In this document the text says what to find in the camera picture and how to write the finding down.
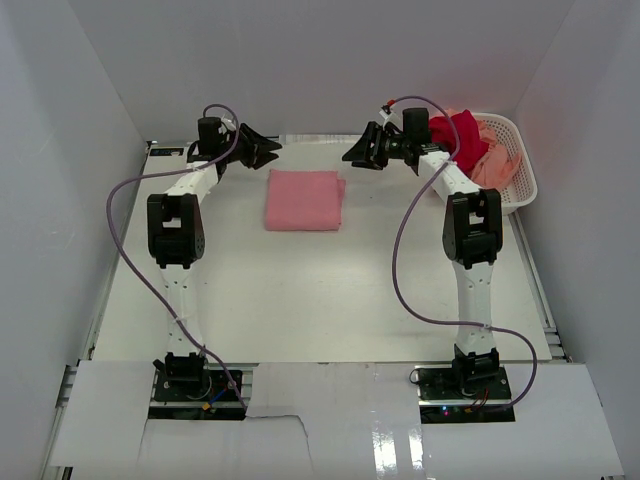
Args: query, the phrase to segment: basket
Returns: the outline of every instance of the basket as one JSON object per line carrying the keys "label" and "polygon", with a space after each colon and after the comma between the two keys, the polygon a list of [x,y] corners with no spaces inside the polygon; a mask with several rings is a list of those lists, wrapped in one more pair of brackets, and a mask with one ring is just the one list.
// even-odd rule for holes
{"label": "basket", "polygon": [[520,168],[511,179],[511,183],[500,192],[502,197],[502,215],[509,215],[518,208],[530,204],[538,195],[538,185],[533,176],[533,169],[529,156],[524,148],[524,142],[518,132],[518,127],[501,115],[492,113],[474,113],[476,120],[484,120],[491,128],[496,131],[498,143],[507,148],[509,158],[520,152],[522,153],[522,162]]}

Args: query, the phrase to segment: cloth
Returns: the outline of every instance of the cloth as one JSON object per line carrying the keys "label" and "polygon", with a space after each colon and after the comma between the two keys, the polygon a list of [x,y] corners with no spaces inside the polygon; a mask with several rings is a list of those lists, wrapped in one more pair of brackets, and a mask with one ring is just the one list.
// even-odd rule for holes
{"label": "cloth", "polygon": [[480,139],[489,145],[489,150],[473,167],[470,178],[483,188],[504,190],[520,168],[522,154],[518,152],[509,158],[507,147],[498,143],[496,131],[483,120],[478,120],[478,132]]}
{"label": "cloth", "polygon": [[[467,176],[471,175],[473,167],[489,150],[489,144],[480,139],[478,124],[469,110],[457,113],[451,117],[460,135],[460,151],[456,156],[456,163]],[[456,148],[456,139],[449,122],[443,116],[429,120],[431,141],[441,143],[449,153]]]}
{"label": "cloth", "polygon": [[271,170],[265,227],[269,231],[330,231],[342,224],[346,182],[338,172]]}

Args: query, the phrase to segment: red towel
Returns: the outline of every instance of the red towel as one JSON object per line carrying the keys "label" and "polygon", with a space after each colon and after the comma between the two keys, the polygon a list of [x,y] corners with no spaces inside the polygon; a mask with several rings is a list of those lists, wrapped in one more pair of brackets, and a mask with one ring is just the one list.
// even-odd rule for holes
{"label": "red towel", "polygon": [[[478,124],[469,110],[453,115],[451,120],[460,135],[460,151],[455,161],[460,170],[467,176],[471,176],[475,164],[489,150],[489,144],[480,140]],[[443,144],[449,153],[453,153],[456,148],[456,139],[447,119],[442,116],[433,117],[429,120],[429,128],[432,135],[431,141]]]}

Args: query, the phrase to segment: pink towel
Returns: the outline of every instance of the pink towel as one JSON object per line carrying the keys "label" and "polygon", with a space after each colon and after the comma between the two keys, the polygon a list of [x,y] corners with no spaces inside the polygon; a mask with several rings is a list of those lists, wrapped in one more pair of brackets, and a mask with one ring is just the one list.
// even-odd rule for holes
{"label": "pink towel", "polygon": [[270,231],[338,230],[345,181],[338,172],[271,170],[265,227]]}

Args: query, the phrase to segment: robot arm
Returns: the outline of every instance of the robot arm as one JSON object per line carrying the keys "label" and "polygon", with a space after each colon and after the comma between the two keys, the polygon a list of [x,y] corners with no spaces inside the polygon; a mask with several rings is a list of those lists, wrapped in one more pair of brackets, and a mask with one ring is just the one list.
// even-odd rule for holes
{"label": "robot arm", "polygon": [[[242,124],[234,151],[224,161],[216,163],[215,168],[202,168],[230,148],[234,130],[233,123],[225,119],[201,118],[198,121],[198,150],[194,148],[193,155],[187,159],[193,171],[180,177],[166,192],[150,195],[147,199],[149,252],[160,267],[169,303],[187,331],[201,345],[203,339],[194,281],[195,264],[205,249],[200,205],[219,183],[229,163],[240,161],[247,168],[257,170],[278,158],[273,151],[282,148],[279,143]],[[192,353],[200,354],[171,317],[167,351],[178,359]]]}
{"label": "robot arm", "polygon": [[[344,156],[354,167],[382,170],[389,159],[402,159],[416,174],[430,178],[449,153],[431,142],[429,112],[410,108],[402,112],[402,131],[391,107],[380,112],[384,122],[369,122],[361,139]],[[433,184],[446,203],[443,246],[451,260],[458,286],[460,321],[491,325],[491,274],[502,248],[500,194],[483,190],[456,165],[447,166]],[[452,368],[464,388],[495,377],[499,355],[493,333],[485,328],[460,326]]]}

